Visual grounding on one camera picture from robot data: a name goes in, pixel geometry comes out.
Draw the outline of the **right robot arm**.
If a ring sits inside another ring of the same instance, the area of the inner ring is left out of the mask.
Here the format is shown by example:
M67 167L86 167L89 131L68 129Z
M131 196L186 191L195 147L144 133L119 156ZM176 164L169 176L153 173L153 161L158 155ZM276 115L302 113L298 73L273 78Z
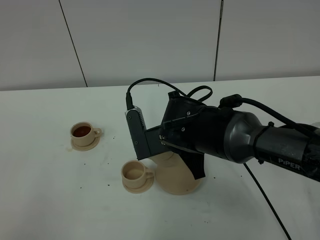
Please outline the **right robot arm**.
M204 156L237 164L257 159L318 181L320 135L316 128L292 120L239 94L208 106L170 93L160 141L177 153L195 179L205 176Z

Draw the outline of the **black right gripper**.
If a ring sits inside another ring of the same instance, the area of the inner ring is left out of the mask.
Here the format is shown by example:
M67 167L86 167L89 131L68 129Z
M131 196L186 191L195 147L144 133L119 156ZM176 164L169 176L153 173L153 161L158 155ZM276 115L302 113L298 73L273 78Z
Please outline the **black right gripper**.
M178 154L195 180L206 176L204 154L224 157L225 123L220 109L181 96L168 94L159 134Z

